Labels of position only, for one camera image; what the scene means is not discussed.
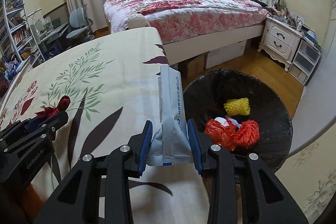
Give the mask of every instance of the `floral bedspread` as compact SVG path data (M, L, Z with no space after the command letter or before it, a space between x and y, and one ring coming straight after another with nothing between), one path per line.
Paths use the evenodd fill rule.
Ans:
M128 17L139 13L158 30L164 44L251 26L268 15L249 0L107 0L104 9L111 33L126 30Z

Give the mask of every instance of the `floral fabric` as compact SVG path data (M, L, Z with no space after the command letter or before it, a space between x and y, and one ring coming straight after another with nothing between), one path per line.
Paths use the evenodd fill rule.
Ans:
M262 22L268 11L249 0L107 0L111 33L127 29L128 17L142 14L164 44Z
M141 133L146 120L154 133L160 128L158 75L167 63L157 30L148 27L76 46L23 76L4 106L1 129L35 117L64 95L71 100L68 123L56 131L55 154L32 181L43 201L83 155L109 155ZM147 166L140 179L129 178L128 184L137 224L207 221L208 197L194 164ZM104 208L101 196L102 223Z

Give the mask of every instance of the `gray office chair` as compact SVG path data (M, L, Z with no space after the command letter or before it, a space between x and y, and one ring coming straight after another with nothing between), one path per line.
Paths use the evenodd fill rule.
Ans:
M72 32L68 33L68 39L77 39L79 43L82 44L88 41L91 41L95 38L94 35L89 35L90 27L93 24L92 19L87 18L85 10L83 7L80 7L76 10L73 10L69 17L69 23L71 27L76 28Z

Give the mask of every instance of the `cardboard box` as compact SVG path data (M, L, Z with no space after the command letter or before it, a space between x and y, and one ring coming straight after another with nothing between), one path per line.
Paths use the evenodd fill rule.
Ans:
M246 40L243 40L209 52L206 61L206 69L242 56L244 54L245 45Z
M178 64L178 69L183 78L190 78L205 69L208 53L198 55Z

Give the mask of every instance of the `bed frame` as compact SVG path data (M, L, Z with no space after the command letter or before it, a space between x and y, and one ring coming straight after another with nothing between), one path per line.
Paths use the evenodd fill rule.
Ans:
M272 0L260 0L271 7ZM128 19L128 28L140 28L149 26L143 15L135 14ZM220 47L237 43L263 34L265 23L256 24L249 27L232 29L223 32L209 33L185 39L183 41L172 42L163 45L170 65L176 64L194 56L209 52Z

